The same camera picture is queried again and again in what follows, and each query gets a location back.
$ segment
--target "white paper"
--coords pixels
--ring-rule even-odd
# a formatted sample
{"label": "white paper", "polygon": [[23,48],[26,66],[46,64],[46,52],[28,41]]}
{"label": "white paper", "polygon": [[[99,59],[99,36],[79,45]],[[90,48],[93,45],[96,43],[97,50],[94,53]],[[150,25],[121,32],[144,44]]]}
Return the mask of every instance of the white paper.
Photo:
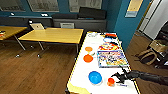
{"label": "white paper", "polygon": [[136,17],[138,11],[127,11],[125,17]]}
{"label": "white paper", "polygon": [[61,28],[71,28],[74,29],[74,23],[60,23]]}
{"label": "white paper", "polygon": [[102,0],[69,0],[70,12],[79,12],[80,7],[101,9]]}

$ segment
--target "orange object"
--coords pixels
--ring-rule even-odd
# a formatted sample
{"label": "orange object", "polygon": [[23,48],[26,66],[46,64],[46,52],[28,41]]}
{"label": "orange object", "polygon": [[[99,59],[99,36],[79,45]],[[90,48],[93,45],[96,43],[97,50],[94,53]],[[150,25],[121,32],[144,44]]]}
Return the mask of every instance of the orange object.
{"label": "orange object", "polygon": [[93,49],[92,49],[92,47],[86,47],[85,50],[90,52],[90,51],[92,51]]}
{"label": "orange object", "polygon": [[0,34],[0,37],[4,36],[4,34]]}
{"label": "orange object", "polygon": [[116,34],[110,34],[110,33],[106,33],[106,36],[117,37],[117,35],[116,35]]}
{"label": "orange object", "polygon": [[86,62],[86,63],[90,63],[92,60],[93,60],[93,57],[89,54],[85,55],[83,57],[83,60]]}
{"label": "orange object", "polygon": [[107,85],[108,86],[112,86],[114,83],[115,83],[114,79],[113,78],[109,78],[108,82],[107,82]]}

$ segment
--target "blue object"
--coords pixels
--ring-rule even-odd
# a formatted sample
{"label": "blue object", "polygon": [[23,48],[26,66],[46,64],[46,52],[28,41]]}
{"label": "blue object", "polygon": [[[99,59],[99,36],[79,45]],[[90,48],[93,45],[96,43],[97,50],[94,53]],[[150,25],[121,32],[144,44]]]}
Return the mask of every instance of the blue object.
{"label": "blue object", "polygon": [[102,81],[102,76],[97,71],[90,72],[88,77],[89,77],[90,82],[93,84],[98,84]]}

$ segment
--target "white table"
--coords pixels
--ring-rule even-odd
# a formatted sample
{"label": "white table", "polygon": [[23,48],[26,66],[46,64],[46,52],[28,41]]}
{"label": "white table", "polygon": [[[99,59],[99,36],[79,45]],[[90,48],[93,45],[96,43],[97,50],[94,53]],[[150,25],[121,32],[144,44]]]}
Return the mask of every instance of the white table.
{"label": "white table", "polygon": [[[121,68],[99,68],[97,61],[97,50],[98,47],[103,43],[104,37],[98,35],[96,37],[89,37],[90,33],[87,33],[84,43],[82,45],[81,51],[72,70],[71,76],[69,78],[67,88],[69,92],[79,93],[79,94],[138,94],[139,90],[135,82],[126,80],[126,86],[118,86],[116,83],[113,86],[107,85],[107,80],[111,75],[116,72],[123,73]],[[83,57],[88,53],[85,51],[85,47],[92,47],[93,51],[91,53],[96,53],[93,57],[93,61],[86,63]],[[93,85],[89,81],[88,75],[92,71],[97,71],[102,76],[102,83],[99,85]]]}

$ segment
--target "table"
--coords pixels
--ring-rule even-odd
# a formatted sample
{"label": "table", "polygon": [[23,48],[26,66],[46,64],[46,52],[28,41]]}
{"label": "table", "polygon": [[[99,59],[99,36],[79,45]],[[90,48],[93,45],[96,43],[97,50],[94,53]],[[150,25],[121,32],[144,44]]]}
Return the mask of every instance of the table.
{"label": "table", "polygon": [[[67,88],[69,92],[79,93],[79,94],[138,94],[138,88],[136,87],[136,82],[126,80],[125,86],[118,86],[116,83],[114,86],[108,86],[107,80],[116,72],[123,73],[121,68],[99,68],[98,60],[97,60],[97,50],[98,47],[104,42],[100,33],[96,36],[90,36],[91,33],[87,33],[84,43],[82,45],[81,51],[78,55],[77,61],[72,70],[71,76],[67,83]],[[93,55],[93,61],[90,63],[86,63],[83,60],[83,57],[88,54],[85,51],[86,47],[92,47],[93,50],[90,54],[95,53]],[[92,71],[97,71],[102,76],[102,83],[99,85],[93,85],[88,78],[88,75]]]}
{"label": "table", "polygon": [[0,37],[0,40],[5,40],[11,36],[14,36],[23,50],[26,50],[23,44],[18,40],[16,34],[22,32],[23,30],[27,29],[27,27],[14,27],[14,26],[0,26],[0,31],[5,31],[5,36]]}
{"label": "table", "polygon": [[32,30],[20,37],[19,40],[38,41],[42,50],[44,50],[44,47],[41,42],[73,43],[77,45],[78,53],[78,45],[82,33],[83,29],[46,28],[43,30]]}

